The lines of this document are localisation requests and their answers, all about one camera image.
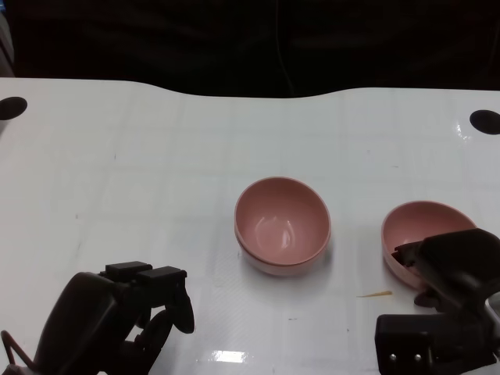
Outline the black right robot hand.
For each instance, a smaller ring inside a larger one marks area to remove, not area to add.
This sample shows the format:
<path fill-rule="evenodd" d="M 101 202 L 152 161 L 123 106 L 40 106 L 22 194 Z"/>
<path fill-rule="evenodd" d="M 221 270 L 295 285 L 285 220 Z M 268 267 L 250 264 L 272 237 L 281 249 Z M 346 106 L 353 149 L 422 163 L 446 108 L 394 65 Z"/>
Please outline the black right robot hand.
<path fill-rule="evenodd" d="M 400 245 L 393 254 L 427 288 L 416 305 L 434 314 L 380 315 L 382 374 L 463 374 L 499 360 L 499 239 L 476 228 Z"/>

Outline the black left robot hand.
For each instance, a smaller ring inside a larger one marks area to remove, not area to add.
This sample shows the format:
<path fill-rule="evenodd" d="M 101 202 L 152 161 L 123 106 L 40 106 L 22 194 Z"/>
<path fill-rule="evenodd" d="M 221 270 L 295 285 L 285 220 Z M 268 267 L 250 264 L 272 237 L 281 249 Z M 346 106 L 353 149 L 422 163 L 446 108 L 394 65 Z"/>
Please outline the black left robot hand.
<path fill-rule="evenodd" d="M 39 374 L 147 374 L 170 331 L 195 330 L 184 270 L 122 262 L 77 273 L 63 289 L 34 357 Z"/>

